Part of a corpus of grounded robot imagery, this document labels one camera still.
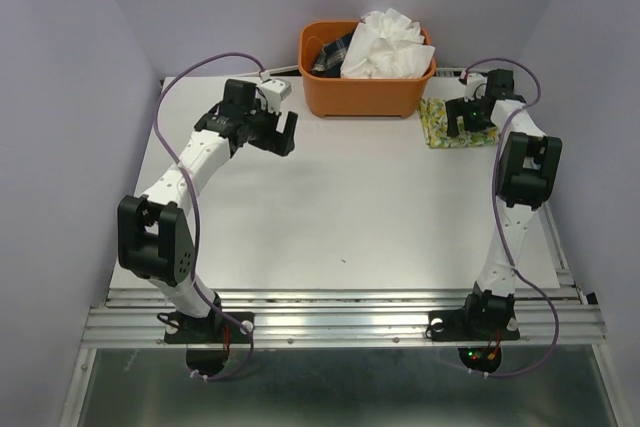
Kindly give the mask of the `white skirt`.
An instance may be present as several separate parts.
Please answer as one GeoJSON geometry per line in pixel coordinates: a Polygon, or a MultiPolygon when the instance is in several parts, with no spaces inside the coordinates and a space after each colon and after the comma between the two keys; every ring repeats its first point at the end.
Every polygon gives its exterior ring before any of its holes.
{"type": "Polygon", "coordinates": [[[341,65],[346,79],[417,79],[426,74],[435,48],[421,24],[393,8],[365,14],[341,65]]]}

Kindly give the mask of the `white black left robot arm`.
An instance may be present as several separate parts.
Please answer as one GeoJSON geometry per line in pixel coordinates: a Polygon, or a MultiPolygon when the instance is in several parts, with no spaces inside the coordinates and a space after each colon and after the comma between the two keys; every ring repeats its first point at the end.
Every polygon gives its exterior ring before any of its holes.
{"type": "Polygon", "coordinates": [[[127,195],[118,205],[118,263],[173,304],[158,317],[168,344],[215,343],[229,334],[219,295],[195,272],[188,216],[208,181],[244,145],[281,157],[294,150],[298,116],[281,112],[291,92],[291,84],[277,78],[227,80],[222,99],[195,123],[172,165],[141,195],[127,195]]]}

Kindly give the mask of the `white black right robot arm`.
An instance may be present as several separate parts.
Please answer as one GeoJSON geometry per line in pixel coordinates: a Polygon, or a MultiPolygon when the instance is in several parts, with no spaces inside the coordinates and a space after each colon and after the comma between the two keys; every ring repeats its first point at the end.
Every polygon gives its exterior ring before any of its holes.
{"type": "Polygon", "coordinates": [[[499,130],[491,179],[495,231],[485,264],[464,306],[444,314],[437,336],[448,341],[519,337],[515,319],[518,260],[529,225],[550,198],[562,141],[547,135],[515,92],[513,72],[464,72],[464,96],[446,103],[447,133],[499,130]]]}

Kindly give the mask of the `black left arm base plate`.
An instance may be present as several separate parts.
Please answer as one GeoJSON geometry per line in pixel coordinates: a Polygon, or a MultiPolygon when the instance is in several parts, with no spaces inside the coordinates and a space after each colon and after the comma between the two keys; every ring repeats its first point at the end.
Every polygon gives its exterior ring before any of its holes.
{"type": "Polygon", "coordinates": [[[164,342],[187,344],[248,344],[249,339],[237,325],[211,313],[206,318],[193,318],[180,312],[161,312],[156,318],[164,325],[164,342]]]}

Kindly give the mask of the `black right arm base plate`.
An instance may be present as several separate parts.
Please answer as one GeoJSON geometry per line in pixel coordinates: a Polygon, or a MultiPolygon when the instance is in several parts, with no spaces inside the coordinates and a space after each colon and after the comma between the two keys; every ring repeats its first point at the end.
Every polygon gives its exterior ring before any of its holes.
{"type": "Polygon", "coordinates": [[[467,314],[462,308],[432,310],[428,317],[425,336],[436,342],[516,341],[521,338],[518,329],[508,330],[504,323],[467,314]]]}

